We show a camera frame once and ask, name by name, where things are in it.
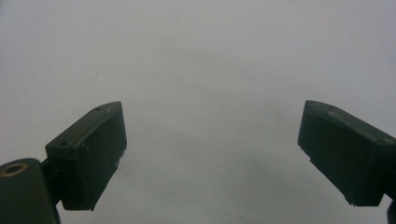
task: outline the white background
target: white background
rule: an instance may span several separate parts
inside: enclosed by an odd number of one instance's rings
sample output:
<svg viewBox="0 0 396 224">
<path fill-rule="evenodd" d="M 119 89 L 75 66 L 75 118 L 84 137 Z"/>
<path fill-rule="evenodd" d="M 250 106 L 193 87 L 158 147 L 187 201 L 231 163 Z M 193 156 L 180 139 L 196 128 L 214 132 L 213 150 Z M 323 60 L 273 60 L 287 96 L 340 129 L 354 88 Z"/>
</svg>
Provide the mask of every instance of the white background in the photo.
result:
<svg viewBox="0 0 396 224">
<path fill-rule="evenodd" d="M 305 100 L 396 135 L 390 0 L 0 0 L 0 163 L 123 103 L 128 149 L 74 223 L 386 223 L 297 146 Z"/>
</svg>

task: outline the white tabletop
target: white tabletop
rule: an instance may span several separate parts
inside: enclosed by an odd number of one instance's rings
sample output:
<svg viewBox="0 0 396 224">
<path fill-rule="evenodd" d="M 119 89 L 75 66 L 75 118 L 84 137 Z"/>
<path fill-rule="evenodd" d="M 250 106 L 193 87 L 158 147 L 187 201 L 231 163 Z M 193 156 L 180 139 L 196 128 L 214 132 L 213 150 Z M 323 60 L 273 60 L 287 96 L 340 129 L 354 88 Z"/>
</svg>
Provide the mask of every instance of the white tabletop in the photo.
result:
<svg viewBox="0 0 396 224">
<path fill-rule="evenodd" d="M 64 224 L 386 223 L 297 146 L 305 100 L 396 135 L 394 1 L 0 0 L 0 164 L 121 100 L 128 149 Z"/>
</svg>

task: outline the gray surface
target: gray surface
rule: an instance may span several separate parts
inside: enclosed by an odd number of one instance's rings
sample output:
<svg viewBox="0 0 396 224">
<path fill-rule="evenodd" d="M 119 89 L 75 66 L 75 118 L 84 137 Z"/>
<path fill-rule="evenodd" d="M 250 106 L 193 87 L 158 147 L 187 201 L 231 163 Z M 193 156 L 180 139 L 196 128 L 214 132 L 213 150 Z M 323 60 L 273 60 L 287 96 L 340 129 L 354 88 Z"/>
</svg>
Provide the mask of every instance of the gray surface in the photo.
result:
<svg viewBox="0 0 396 224">
<path fill-rule="evenodd" d="M 0 1 L 0 163 L 121 100 L 128 150 L 72 223 L 386 223 L 297 146 L 306 99 L 396 135 L 394 1 Z"/>
</svg>

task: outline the white surface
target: white surface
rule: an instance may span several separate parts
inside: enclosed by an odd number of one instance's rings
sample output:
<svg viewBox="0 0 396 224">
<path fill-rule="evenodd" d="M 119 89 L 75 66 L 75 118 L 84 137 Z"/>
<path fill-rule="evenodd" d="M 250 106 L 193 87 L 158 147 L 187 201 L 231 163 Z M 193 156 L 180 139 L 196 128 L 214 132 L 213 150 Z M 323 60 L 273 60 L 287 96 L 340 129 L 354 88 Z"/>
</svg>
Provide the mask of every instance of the white surface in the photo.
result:
<svg viewBox="0 0 396 224">
<path fill-rule="evenodd" d="M 0 1 L 0 163 L 123 103 L 128 150 L 72 223 L 386 223 L 297 146 L 304 101 L 396 135 L 394 1 Z"/>
</svg>

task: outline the black plastic part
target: black plastic part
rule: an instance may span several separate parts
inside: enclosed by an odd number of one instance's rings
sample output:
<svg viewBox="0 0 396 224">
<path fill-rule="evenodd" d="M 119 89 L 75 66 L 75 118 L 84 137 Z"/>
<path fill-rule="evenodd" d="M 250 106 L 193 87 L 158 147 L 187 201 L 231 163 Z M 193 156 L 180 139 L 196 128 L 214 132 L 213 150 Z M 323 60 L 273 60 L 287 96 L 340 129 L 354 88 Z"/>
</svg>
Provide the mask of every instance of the black plastic part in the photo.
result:
<svg viewBox="0 0 396 224">
<path fill-rule="evenodd" d="M 60 223 L 38 160 L 22 159 L 0 166 L 0 223 Z"/>
<path fill-rule="evenodd" d="M 395 190 L 396 140 L 335 106 L 305 102 L 298 145 L 349 203 L 378 206 Z"/>
<path fill-rule="evenodd" d="M 62 176 L 64 209 L 93 210 L 126 145 L 121 102 L 96 107 L 46 145 L 49 168 Z"/>
</svg>

